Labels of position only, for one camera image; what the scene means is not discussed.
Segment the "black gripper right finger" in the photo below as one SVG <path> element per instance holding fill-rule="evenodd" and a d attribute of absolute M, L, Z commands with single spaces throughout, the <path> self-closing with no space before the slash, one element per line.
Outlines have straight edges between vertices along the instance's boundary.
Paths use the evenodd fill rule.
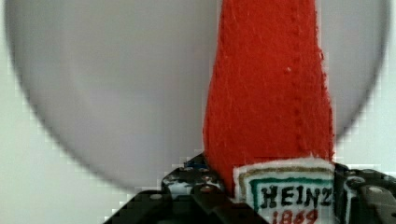
<path fill-rule="evenodd" d="M 396 180 L 373 169 L 334 170 L 335 224 L 396 224 Z"/>

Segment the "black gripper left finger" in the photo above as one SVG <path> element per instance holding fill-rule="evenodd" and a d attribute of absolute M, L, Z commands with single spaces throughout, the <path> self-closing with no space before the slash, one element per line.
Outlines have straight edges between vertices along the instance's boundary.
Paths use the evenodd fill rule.
<path fill-rule="evenodd" d="M 268 224 L 246 203 L 234 203 L 203 155 L 167 175 L 159 190 L 136 194 L 104 224 Z"/>

